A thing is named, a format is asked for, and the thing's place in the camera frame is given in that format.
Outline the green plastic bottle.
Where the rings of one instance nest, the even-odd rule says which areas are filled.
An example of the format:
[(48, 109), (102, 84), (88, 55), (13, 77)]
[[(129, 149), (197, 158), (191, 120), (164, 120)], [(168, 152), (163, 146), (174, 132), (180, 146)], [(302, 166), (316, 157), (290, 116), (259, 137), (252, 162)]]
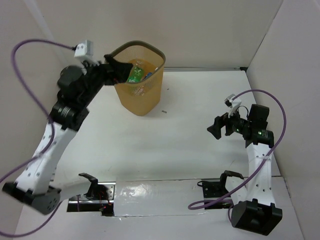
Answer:
[(127, 83), (139, 83), (143, 78), (145, 71), (139, 66), (134, 66), (129, 74)]

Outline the blue label plastic bottle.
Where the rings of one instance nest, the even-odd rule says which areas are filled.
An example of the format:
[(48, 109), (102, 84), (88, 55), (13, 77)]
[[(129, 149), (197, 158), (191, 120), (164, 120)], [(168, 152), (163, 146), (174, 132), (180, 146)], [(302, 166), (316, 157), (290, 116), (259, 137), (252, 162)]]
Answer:
[(145, 78), (150, 77), (152, 74), (153, 74), (152, 72), (149, 72), (149, 73), (145, 76)]

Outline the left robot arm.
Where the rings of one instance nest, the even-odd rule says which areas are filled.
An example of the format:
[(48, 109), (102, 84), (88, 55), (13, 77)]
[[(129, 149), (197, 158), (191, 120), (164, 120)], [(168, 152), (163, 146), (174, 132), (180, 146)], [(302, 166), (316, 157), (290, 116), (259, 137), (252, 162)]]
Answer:
[(103, 86), (125, 83), (132, 63), (120, 62), (110, 54), (105, 62), (85, 60), (83, 67), (70, 65), (60, 72), (57, 102), (49, 114), (44, 135), (25, 170), (15, 180), (6, 182), (2, 191), (37, 212), (48, 215), (60, 202), (76, 195), (92, 200), (99, 193), (98, 179), (79, 173), (80, 180), (53, 186), (58, 162), (89, 114), (88, 105)]

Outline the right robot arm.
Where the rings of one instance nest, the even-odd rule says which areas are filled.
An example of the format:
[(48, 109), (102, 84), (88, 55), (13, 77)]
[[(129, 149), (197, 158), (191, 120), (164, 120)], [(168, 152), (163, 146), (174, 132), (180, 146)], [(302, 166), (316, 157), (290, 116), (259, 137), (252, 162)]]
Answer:
[(241, 118), (239, 106), (214, 119), (207, 130), (219, 140), (221, 129), (225, 135), (242, 135), (248, 156), (248, 178), (240, 173), (225, 171), (218, 190), (223, 196), (231, 196), (233, 208), (230, 216), (234, 228), (268, 236), (283, 218), (282, 209), (276, 206), (272, 192), (272, 154), (274, 134), (267, 130), (268, 107), (253, 104), (246, 118)]

